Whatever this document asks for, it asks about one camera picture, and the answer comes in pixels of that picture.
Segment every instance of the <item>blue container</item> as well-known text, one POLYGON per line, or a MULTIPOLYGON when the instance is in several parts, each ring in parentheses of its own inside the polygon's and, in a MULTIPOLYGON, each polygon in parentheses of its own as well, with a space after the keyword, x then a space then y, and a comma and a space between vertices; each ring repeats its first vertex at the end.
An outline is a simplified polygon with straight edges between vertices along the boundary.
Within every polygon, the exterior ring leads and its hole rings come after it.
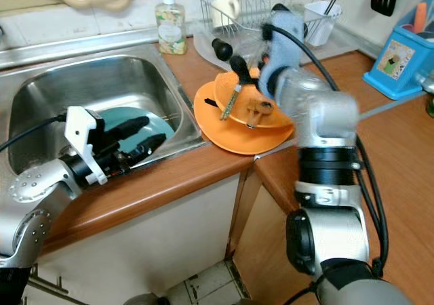
MULTIPOLYGON (((429 10, 433 0, 424 1, 429 10)), ((415 13, 416 8, 397 23, 371 71, 363 75, 365 82, 393 100, 422 90, 416 74, 434 69, 434 42, 401 27, 413 24, 415 13)))

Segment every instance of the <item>white mug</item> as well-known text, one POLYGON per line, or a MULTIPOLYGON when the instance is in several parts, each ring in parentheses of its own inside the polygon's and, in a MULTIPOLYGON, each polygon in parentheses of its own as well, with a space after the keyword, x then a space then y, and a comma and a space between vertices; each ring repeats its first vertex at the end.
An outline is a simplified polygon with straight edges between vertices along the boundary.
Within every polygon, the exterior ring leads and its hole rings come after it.
POLYGON ((214 0, 211 2, 211 6, 212 26, 214 28, 233 24, 232 19, 237 19, 241 11, 238 0, 214 0))

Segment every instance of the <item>teal plate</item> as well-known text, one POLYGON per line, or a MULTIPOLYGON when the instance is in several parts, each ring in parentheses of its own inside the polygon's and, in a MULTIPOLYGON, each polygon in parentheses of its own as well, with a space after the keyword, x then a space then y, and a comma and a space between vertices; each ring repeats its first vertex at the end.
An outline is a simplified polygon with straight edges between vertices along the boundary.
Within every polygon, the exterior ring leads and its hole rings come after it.
POLYGON ((149 124, 144 126, 137 134, 134 134, 128 139, 119 141, 119 144, 121 145, 119 150, 125 153, 130 153, 137 147, 137 144, 155 134, 165 134, 166 141, 168 141, 175 133, 170 125, 168 125, 161 117, 158 117, 147 110, 142 110, 141 108, 116 107, 104 110, 99 114, 106 123, 105 131, 112 129, 125 121, 135 119, 136 117, 149 118, 149 124))

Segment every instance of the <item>soap dispenser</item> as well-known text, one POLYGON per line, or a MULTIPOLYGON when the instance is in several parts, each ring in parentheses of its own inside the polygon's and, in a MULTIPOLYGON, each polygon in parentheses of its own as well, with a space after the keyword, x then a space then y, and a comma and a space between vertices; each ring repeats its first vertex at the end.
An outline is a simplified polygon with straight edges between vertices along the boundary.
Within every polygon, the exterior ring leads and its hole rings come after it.
POLYGON ((163 0, 155 7, 160 52, 185 54, 187 50, 184 6, 175 0, 163 0))

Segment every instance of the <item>stainless steel sink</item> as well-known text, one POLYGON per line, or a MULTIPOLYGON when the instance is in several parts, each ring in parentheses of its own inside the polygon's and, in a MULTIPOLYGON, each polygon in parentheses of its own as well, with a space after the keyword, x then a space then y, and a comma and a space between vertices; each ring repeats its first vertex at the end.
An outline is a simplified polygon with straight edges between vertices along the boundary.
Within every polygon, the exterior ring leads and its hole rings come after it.
MULTIPOLYGON (((15 136, 70 105, 96 112, 118 106, 149 110, 175 134, 151 157, 137 164, 181 153, 203 144, 191 102, 152 45, 31 66, 0 75, 0 141, 15 136)), ((13 144, 0 155, 0 175, 14 174, 59 157, 68 146, 64 124, 54 123, 13 144)))

